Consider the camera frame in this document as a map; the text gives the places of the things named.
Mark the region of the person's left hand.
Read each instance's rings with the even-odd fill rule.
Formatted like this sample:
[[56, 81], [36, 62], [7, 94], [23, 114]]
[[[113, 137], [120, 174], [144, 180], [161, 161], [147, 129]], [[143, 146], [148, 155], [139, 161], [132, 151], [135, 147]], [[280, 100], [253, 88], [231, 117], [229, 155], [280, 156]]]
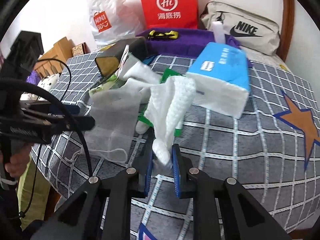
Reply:
[[30, 162], [32, 146], [33, 144], [25, 144], [18, 153], [11, 156], [9, 163], [4, 165], [12, 178], [19, 178], [25, 172]]

